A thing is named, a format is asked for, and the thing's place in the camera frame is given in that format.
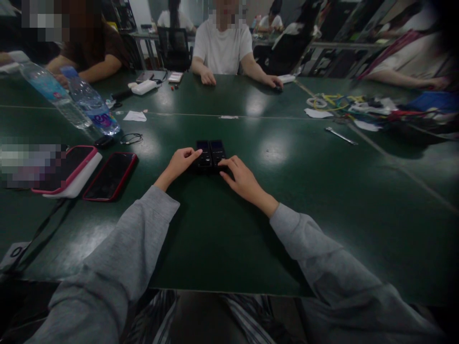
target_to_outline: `red object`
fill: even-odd
[[[77,168],[75,168],[75,170],[69,175],[69,177],[67,178],[67,180],[65,181],[61,181],[61,187],[56,189],[56,190],[52,190],[52,191],[47,191],[47,190],[39,190],[39,189],[31,189],[33,193],[36,193],[36,194],[60,194],[61,192],[63,192],[67,186],[69,186],[71,184],[71,182],[76,178],[76,176],[78,176],[78,174],[81,172],[82,169],[84,169],[86,167],[86,165],[91,161],[91,159],[94,157],[94,155],[97,154],[97,148],[94,147],[94,146],[84,146],[84,145],[80,145],[80,146],[75,146],[75,147],[72,147],[71,149],[69,149],[67,152],[66,152],[66,156],[72,151],[74,150],[75,148],[77,147],[91,147],[93,150],[91,152],[89,152],[89,154],[86,156],[85,159],[83,159],[83,161],[78,165]]]
[[[113,193],[113,196],[109,199],[96,199],[96,198],[87,198],[86,195],[88,193],[89,190],[91,190],[93,184],[97,181],[97,179],[99,178],[99,176],[104,172],[104,170],[107,168],[108,166],[108,163],[111,159],[112,156],[114,156],[115,154],[131,154],[133,155],[133,159],[131,160],[131,163],[129,164],[128,168],[126,169],[126,172],[124,173],[120,183],[118,184],[118,186],[116,187],[116,190],[115,192]],[[107,162],[105,163],[105,165],[102,167],[102,169],[100,170],[100,172],[97,174],[97,176],[94,178],[94,180],[92,181],[91,185],[88,187],[88,189],[86,190],[85,194],[83,195],[83,199],[85,201],[94,201],[94,202],[110,202],[112,200],[114,200],[116,197],[118,197],[118,194],[120,193],[120,191],[122,190],[123,188],[123,185],[124,183],[126,182],[127,178],[129,177],[129,174],[131,173],[131,170],[132,168],[134,167],[134,164],[135,162],[137,161],[137,155],[134,154],[134,153],[125,153],[125,152],[115,152],[113,153],[112,155],[110,155],[109,159],[107,160]]]
[[[402,37],[398,38],[392,45],[388,46],[386,50],[384,50],[381,55],[379,55],[372,64],[357,78],[358,80],[362,80],[366,77],[370,72],[375,69],[377,65],[379,65],[382,61],[384,61],[389,56],[392,56],[396,52],[400,51],[408,44],[418,40],[419,38],[424,37],[422,33],[417,31],[410,30],[405,33]]]

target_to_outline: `red phone case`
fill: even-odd
[[[75,179],[76,176],[78,176],[78,174],[81,172],[82,169],[84,169],[86,167],[86,165],[91,161],[92,158],[94,158],[94,155],[97,154],[97,148],[94,147],[94,146],[85,146],[85,145],[79,145],[79,146],[75,146],[75,147],[72,147],[71,149],[69,149],[67,152],[66,152],[66,155],[68,153],[70,153],[73,149],[75,149],[76,147],[91,147],[93,148],[93,150],[87,155],[87,157],[81,162],[81,164],[79,164],[79,166],[69,175],[69,177],[67,178],[66,181],[61,181],[61,187],[60,188],[57,188],[56,190],[52,190],[52,191],[45,191],[45,190],[37,190],[37,189],[31,189],[31,191],[33,193],[36,193],[36,194],[59,194],[61,192],[63,192],[67,186],[70,185],[70,183]]]
[[[115,192],[113,193],[113,196],[110,198],[110,199],[94,199],[94,198],[86,198],[86,194],[89,190],[91,190],[91,187],[92,185],[96,182],[97,178],[100,176],[100,174],[105,170],[105,168],[107,167],[107,164],[108,162],[110,161],[111,157],[115,154],[131,154],[134,156],[134,159],[132,159],[131,163],[129,164],[128,168],[126,169],[126,172],[124,173],[123,175],[123,178],[121,179],[120,183],[118,184],[118,187],[116,188]],[[115,152],[113,153],[112,155],[110,155],[109,159],[107,160],[107,162],[105,163],[105,165],[102,167],[102,169],[99,171],[99,173],[97,174],[97,176],[94,178],[94,180],[92,181],[91,185],[88,187],[88,189],[85,191],[85,194],[83,195],[83,199],[85,201],[92,201],[92,202],[110,202],[110,201],[113,201],[117,196],[118,194],[120,193],[124,183],[126,182],[126,179],[128,178],[129,176],[129,173],[131,173],[131,170],[132,168],[134,167],[134,164],[135,162],[137,161],[137,155],[135,155],[134,153],[125,153],[125,152]]]

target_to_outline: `bottle cap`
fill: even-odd
[[[13,52],[9,52],[8,55],[14,62],[17,63],[26,63],[30,61],[30,58],[25,54],[25,52],[21,50],[16,50]]]
[[[71,67],[71,66],[61,67],[61,72],[62,72],[62,74],[64,74],[64,76],[67,79],[70,79],[70,78],[73,78],[75,76],[78,76],[78,72],[75,70],[74,67]]]

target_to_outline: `white power bank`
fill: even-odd
[[[158,88],[158,87],[159,85],[156,83],[156,81],[147,80],[131,88],[131,90],[132,90],[132,93],[137,94],[138,96],[143,96],[145,93],[151,91],[154,88]]]

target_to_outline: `smartphone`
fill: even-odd
[[[144,81],[151,80],[153,77],[154,77],[154,73],[153,73],[153,72],[143,72],[143,73],[140,74],[140,76],[137,78],[136,82],[142,83],[142,82],[144,82]]]
[[[110,155],[94,181],[83,195],[86,201],[108,202],[116,199],[131,173],[137,155],[117,152]]]
[[[63,192],[96,154],[96,147],[75,146],[66,152],[64,159],[59,156],[50,159],[46,167],[49,173],[44,175],[45,180],[39,181],[38,187],[32,188],[32,192],[51,195]]]

